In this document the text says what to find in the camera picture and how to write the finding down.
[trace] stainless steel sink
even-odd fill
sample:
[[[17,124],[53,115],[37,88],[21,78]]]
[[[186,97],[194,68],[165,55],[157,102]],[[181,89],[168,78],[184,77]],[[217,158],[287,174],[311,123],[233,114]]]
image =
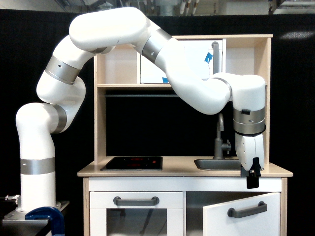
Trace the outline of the stainless steel sink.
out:
[[[197,168],[207,171],[240,171],[241,163],[239,160],[215,160],[198,159],[194,161]]]

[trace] blue label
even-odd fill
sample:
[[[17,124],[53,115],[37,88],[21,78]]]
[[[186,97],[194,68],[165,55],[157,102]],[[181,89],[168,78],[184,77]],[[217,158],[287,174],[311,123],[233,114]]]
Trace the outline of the blue label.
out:
[[[168,83],[168,79],[166,77],[162,77],[163,83]]]
[[[211,59],[213,58],[213,55],[211,55],[210,53],[207,54],[206,58],[205,58],[205,62],[207,62],[209,64],[209,62],[211,61]]]

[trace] black cooktop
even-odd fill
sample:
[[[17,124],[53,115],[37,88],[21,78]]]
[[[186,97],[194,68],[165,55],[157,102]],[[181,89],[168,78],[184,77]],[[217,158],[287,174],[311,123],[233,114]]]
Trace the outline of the black cooktop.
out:
[[[101,171],[161,171],[161,156],[115,156]]]

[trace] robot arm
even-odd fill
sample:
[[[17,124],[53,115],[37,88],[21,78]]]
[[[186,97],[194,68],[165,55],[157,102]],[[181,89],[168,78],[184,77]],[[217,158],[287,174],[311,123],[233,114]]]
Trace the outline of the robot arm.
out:
[[[258,163],[263,166],[263,141],[259,137],[264,129],[262,78],[219,73],[204,82],[182,60],[185,58],[182,44],[136,8],[88,13],[73,20],[69,36],[56,47],[38,82],[38,97],[46,103],[27,104],[16,117],[24,211],[55,205],[55,170],[47,167],[54,166],[55,158],[50,133],[65,131],[79,110],[85,86],[77,75],[86,61],[120,44],[130,44],[162,69],[174,91],[198,111],[216,114],[228,101],[233,101],[236,148],[241,163],[251,171],[253,158],[259,157]],[[253,143],[255,148],[249,151]],[[45,197],[38,201],[39,191]]]

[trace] silver joint ring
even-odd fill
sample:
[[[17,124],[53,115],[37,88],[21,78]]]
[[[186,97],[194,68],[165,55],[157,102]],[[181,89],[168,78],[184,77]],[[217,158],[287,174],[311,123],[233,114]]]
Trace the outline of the silver joint ring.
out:
[[[226,81],[226,80],[224,80],[224,79],[221,79],[221,78],[217,78],[217,77],[215,77],[215,78],[212,78],[213,80],[221,80],[222,82],[225,82],[225,84],[226,84],[226,86],[228,87],[228,89],[230,90],[230,98],[232,97],[232,87],[231,87],[231,85]]]
[[[58,113],[58,125],[57,128],[52,132],[52,134],[59,134],[67,125],[67,114],[61,106],[57,104],[52,104],[52,106],[56,109]]]
[[[68,85],[72,85],[74,83],[80,72],[79,69],[58,60],[54,56],[50,58],[45,71],[51,77]]]
[[[23,175],[42,175],[55,171],[55,158],[39,160],[21,159],[21,174]]]
[[[155,63],[158,53],[171,38],[172,36],[170,36],[164,30],[156,30],[144,45],[142,55],[145,56],[149,61]]]
[[[241,134],[257,134],[265,129],[265,108],[258,111],[233,108],[233,127]]]

